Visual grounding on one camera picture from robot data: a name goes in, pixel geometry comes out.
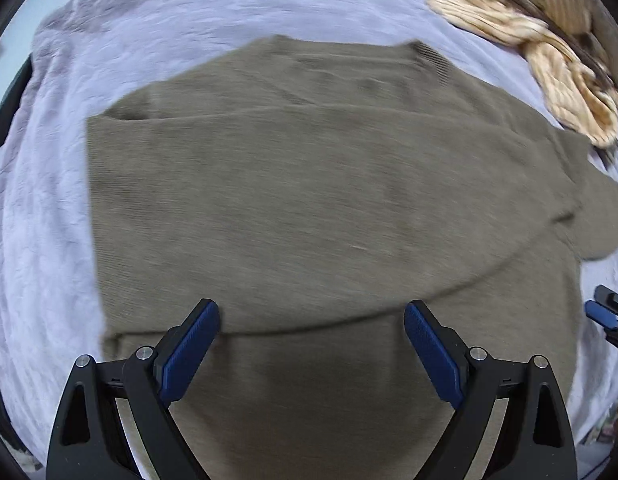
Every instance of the wrinkled fabric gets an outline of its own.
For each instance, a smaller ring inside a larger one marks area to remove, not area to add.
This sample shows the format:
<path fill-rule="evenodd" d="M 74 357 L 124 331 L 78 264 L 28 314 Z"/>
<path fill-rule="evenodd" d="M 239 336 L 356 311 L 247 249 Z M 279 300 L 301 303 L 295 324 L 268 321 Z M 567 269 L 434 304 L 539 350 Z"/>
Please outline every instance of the wrinkled fabric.
<path fill-rule="evenodd" d="M 71 0 L 34 38 L 33 77 L 0 149 L 0 386 L 13 426 L 42 462 L 75 357 L 103 359 L 85 119 L 276 33 L 375 44 L 420 38 L 557 124 L 524 59 L 449 25 L 424 0 Z M 618 181 L 618 153 L 609 174 Z M 584 298 L 592 283 L 618 290 L 618 251 L 582 266 Z M 583 327 L 592 330 L 579 339 L 568 403 L 577 440 L 618 397 L 618 350 L 593 322 Z"/>
<path fill-rule="evenodd" d="M 594 146 L 614 146 L 618 140 L 614 99 L 598 88 L 593 71 L 542 20 L 526 16 L 505 0 L 427 2 L 457 27 L 487 40 L 521 47 L 554 117 L 589 137 Z"/>

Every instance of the knit fabric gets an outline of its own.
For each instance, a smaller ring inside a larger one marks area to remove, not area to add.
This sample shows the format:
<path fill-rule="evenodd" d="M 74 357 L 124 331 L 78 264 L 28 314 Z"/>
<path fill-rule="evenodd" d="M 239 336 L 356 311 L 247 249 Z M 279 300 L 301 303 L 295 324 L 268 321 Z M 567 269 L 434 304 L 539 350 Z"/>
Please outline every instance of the knit fabric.
<path fill-rule="evenodd" d="M 579 260 L 618 246 L 618 185 L 430 47 L 257 41 L 87 142 L 107 357 L 221 308 L 171 408 L 211 478 L 412 478 L 451 415 L 401 327 L 415 298 L 470 346 L 546 355 L 567 393 Z"/>
<path fill-rule="evenodd" d="M 589 33 L 591 0 L 533 0 L 568 34 Z M 427 0 L 456 27 L 490 41 L 520 47 L 561 124 L 609 148 L 618 138 L 618 90 L 603 92 L 590 68 L 542 20 L 505 0 Z"/>

